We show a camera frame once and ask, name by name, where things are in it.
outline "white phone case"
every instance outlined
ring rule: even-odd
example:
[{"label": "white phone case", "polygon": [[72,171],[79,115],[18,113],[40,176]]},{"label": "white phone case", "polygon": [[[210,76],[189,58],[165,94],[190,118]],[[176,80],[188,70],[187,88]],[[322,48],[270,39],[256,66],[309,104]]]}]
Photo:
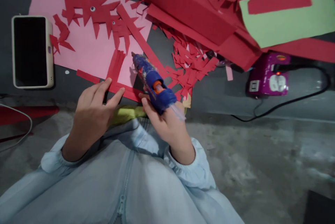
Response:
[{"label": "white phone case", "polygon": [[[43,17],[45,18],[45,51],[46,51],[46,73],[47,73],[47,85],[45,86],[25,86],[19,87],[16,85],[16,78],[15,78],[15,45],[14,45],[14,19],[15,18],[26,18],[26,17]],[[12,60],[13,60],[13,84],[16,88],[20,89],[33,89],[33,88],[51,88],[54,84],[54,77],[53,77],[53,47],[50,42],[50,34],[52,34],[52,23],[42,15],[16,15],[12,18]]]}]

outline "concrete floor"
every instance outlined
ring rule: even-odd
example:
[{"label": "concrete floor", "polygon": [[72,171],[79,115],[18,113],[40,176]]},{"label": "concrete floor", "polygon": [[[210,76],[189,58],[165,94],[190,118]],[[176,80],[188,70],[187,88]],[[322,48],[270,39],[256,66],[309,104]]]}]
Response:
[{"label": "concrete floor", "polygon": [[[10,106],[54,105],[24,97],[5,98]],[[0,153],[0,195],[37,168],[43,153],[72,126],[76,104],[34,120],[34,135]],[[0,136],[27,130],[27,122],[0,127]],[[307,191],[335,198],[335,125],[259,119],[242,123],[226,115],[188,111],[187,129],[205,148],[219,190],[246,224],[302,223]]]}]

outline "smartphone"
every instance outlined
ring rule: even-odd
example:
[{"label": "smartphone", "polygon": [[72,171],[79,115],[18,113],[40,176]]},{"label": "smartphone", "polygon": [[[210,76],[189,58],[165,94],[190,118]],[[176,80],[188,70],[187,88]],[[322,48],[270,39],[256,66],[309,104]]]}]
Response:
[{"label": "smartphone", "polygon": [[12,18],[13,83],[16,88],[50,88],[53,49],[49,35],[52,23],[44,16]]}]

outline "gray table surface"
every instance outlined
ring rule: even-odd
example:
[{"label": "gray table surface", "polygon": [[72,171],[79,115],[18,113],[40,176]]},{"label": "gray table surface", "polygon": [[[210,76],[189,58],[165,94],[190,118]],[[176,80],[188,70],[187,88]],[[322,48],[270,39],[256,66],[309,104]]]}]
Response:
[{"label": "gray table surface", "polygon": [[[12,81],[12,47],[10,20],[14,15],[28,14],[31,0],[0,0],[3,10],[0,13],[0,94],[35,96],[43,99],[53,98],[56,101],[77,101],[81,92],[91,86],[91,83],[76,76],[76,71],[55,65],[55,86],[50,89],[22,90],[17,89]],[[319,36],[318,38],[335,42],[335,33]],[[162,64],[173,66],[171,52],[173,52],[173,39],[168,40],[162,31],[151,30],[148,38],[151,46]],[[335,65],[316,62],[325,67],[332,77]],[[290,73],[289,94],[284,97],[269,97],[261,100],[245,95],[248,73],[233,72],[234,80],[228,82],[224,68],[217,68],[210,72],[201,82],[197,82],[192,97],[192,110],[207,113],[234,114],[239,116],[252,116],[254,108],[262,102],[256,110],[257,114],[267,111],[273,106],[320,89],[321,75],[317,70],[298,70]],[[136,81],[136,88],[141,83]],[[269,115],[275,118],[296,118],[303,120],[335,121],[335,92],[334,86],[324,94],[304,101],[296,102],[278,109]],[[122,98],[121,104],[136,105],[127,98]]]}]

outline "green paper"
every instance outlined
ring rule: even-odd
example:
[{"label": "green paper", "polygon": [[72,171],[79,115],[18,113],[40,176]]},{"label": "green paper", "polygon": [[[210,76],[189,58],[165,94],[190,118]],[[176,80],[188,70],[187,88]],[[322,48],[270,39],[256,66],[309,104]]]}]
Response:
[{"label": "green paper", "polygon": [[239,2],[244,24],[261,48],[335,31],[335,1],[312,0],[312,6],[249,14],[249,0]]}]

